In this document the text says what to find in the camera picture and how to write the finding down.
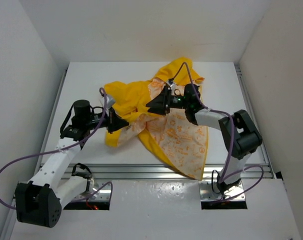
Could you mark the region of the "yellow jacket with patterned lining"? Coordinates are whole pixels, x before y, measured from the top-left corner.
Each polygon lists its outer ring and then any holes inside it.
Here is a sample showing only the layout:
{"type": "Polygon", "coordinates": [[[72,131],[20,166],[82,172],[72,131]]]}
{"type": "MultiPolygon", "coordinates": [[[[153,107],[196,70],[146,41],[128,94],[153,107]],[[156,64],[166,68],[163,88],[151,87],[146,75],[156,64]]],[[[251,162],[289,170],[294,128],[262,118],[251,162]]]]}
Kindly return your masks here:
{"type": "Polygon", "coordinates": [[[104,86],[106,93],[115,99],[113,108],[117,114],[129,122],[129,126],[107,133],[105,144],[119,147],[138,137],[165,164],[187,177],[202,180],[209,146],[208,127],[190,123],[183,109],[173,108],[161,116],[149,113],[146,107],[170,78],[174,78],[181,95],[187,84],[201,85],[204,81],[193,70],[192,60],[180,57],[160,68],[150,80],[114,81],[104,86]]]}

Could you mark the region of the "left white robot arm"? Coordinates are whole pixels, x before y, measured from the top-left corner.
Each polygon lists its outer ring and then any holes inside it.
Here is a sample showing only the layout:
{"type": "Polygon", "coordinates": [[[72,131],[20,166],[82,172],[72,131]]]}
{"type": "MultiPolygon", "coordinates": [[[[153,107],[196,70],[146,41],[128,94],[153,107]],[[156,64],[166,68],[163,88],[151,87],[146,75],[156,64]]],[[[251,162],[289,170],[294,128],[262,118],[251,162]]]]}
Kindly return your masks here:
{"type": "Polygon", "coordinates": [[[21,223],[54,227],[62,210],[76,196],[90,191],[92,174],[73,171],[68,181],[61,178],[85,143],[100,129],[109,133],[127,127],[129,123],[118,116],[113,108],[115,100],[106,95],[103,107],[96,113],[88,100],[75,101],[60,127],[60,139],[55,150],[39,171],[26,183],[18,183],[15,189],[17,220],[21,223]]]}

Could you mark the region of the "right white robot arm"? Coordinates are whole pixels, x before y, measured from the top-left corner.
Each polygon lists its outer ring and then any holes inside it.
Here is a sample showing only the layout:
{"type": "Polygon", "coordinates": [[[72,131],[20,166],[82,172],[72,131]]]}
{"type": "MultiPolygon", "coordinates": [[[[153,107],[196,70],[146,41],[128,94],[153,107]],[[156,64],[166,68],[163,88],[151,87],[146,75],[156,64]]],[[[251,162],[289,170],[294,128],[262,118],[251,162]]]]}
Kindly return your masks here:
{"type": "Polygon", "coordinates": [[[246,110],[234,114],[209,109],[202,103],[199,86],[189,83],[183,95],[172,94],[172,87],[166,85],[153,100],[146,104],[148,112],[165,116],[171,109],[183,109],[187,120],[196,126],[206,126],[221,132],[227,153],[223,169],[218,173],[216,188],[223,194],[241,181],[248,158],[263,139],[246,110]]]}

